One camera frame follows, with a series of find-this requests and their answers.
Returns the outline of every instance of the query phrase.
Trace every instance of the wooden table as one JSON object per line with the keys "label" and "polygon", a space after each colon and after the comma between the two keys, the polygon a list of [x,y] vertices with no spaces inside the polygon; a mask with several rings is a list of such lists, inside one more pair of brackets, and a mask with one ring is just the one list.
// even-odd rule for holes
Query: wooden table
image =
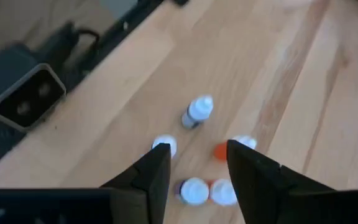
{"label": "wooden table", "polygon": [[[163,3],[0,161],[0,187],[97,187],[150,149],[178,141],[172,183],[228,177],[215,144],[251,134],[257,150],[336,189],[358,188],[358,1]],[[210,93],[208,122],[180,115]],[[237,207],[172,195],[165,223],[243,223]]]}

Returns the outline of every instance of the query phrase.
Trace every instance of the small bottle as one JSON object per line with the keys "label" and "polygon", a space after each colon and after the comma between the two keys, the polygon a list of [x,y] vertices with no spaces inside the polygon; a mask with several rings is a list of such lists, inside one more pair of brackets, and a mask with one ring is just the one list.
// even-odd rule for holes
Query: small bottle
{"label": "small bottle", "polygon": [[211,200],[222,206],[235,205],[237,196],[230,180],[218,179],[211,185],[209,190]]}
{"label": "small bottle", "polygon": [[[235,136],[232,140],[236,140],[250,149],[255,149],[257,145],[257,141],[250,136]],[[220,161],[227,161],[227,141],[222,142],[215,147],[214,157]]]}
{"label": "small bottle", "polygon": [[177,184],[175,195],[185,204],[198,206],[208,200],[209,187],[204,180],[193,177]]}
{"label": "small bottle", "polygon": [[201,96],[193,100],[181,117],[182,125],[187,129],[197,127],[209,118],[213,108],[214,103],[211,95]]}
{"label": "small bottle", "polygon": [[174,155],[177,153],[177,147],[178,147],[177,146],[177,140],[175,139],[175,137],[173,137],[172,135],[169,135],[169,134],[163,134],[163,135],[157,136],[154,139],[152,149],[154,149],[160,143],[165,143],[165,144],[170,145],[170,147],[171,147],[171,158],[173,158]]}

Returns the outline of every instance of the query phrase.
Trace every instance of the wooden surface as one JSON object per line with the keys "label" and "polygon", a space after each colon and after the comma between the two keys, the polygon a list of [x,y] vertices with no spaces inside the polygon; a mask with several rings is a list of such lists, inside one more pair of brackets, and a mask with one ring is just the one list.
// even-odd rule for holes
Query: wooden surface
{"label": "wooden surface", "polygon": [[[193,131],[180,115],[210,93]],[[178,141],[172,183],[228,177],[215,144],[251,134],[257,150],[335,189],[358,188],[358,1],[163,3],[0,162],[0,187],[97,187]],[[243,223],[238,207],[182,205],[165,223]]]}

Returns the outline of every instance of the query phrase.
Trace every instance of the plastic bottle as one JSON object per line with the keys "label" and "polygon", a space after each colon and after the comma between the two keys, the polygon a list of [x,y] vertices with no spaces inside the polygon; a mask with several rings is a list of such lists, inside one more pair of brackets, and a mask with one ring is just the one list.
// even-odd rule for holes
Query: plastic bottle
{"label": "plastic bottle", "polygon": [[177,140],[175,139],[175,137],[173,137],[172,135],[169,135],[169,134],[163,134],[163,135],[157,136],[154,139],[152,149],[155,146],[158,146],[158,144],[160,144],[160,143],[169,144],[171,146],[171,158],[173,158],[174,155],[177,153]]}
{"label": "plastic bottle", "polygon": [[222,206],[230,206],[237,203],[236,193],[230,180],[218,179],[209,190],[211,200]]}
{"label": "plastic bottle", "polygon": [[212,113],[214,103],[211,95],[201,96],[193,100],[181,117],[182,125],[193,129],[207,120]]}
{"label": "plastic bottle", "polygon": [[[235,136],[232,139],[251,149],[255,149],[257,145],[257,141],[250,136]],[[222,142],[215,147],[214,157],[220,161],[227,161],[227,141]]]}
{"label": "plastic bottle", "polygon": [[185,204],[198,206],[208,200],[209,187],[204,180],[192,177],[177,184],[175,195]]}

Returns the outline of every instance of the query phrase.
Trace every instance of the white cap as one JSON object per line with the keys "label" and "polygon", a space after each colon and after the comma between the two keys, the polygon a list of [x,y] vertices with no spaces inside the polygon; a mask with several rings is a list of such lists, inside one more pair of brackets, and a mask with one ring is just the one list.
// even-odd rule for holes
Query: white cap
{"label": "white cap", "polygon": [[171,158],[173,158],[173,156],[177,153],[177,140],[175,139],[175,137],[173,137],[172,135],[169,135],[169,134],[163,134],[163,135],[157,136],[154,139],[152,149],[154,149],[160,143],[165,143],[165,144],[171,145]]}
{"label": "white cap", "polygon": [[205,181],[193,177],[183,183],[180,195],[189,205],[202,205],[208,200],[209,188]]}
{"label": "white cap", "polygon": [[202,121],[209,118],[214,108],[214,102],[211,95],[201,96],[191,102],[189,107],[190,116],[197,120]]}
{"label": "white cap", "polygon": [[258,142],[251,138],[250,136],[235,136],[234,138],[232,138],[233,140],[236,140],[237,142],[248,146],[251,149],[255,149],[256,145],[258,145]]}
{"label": "white cap", "polygon": [[230,180],[219,179],[215,181],[210,192],[211,199],[219,205],[228,206],[237,203],[236,193]]}

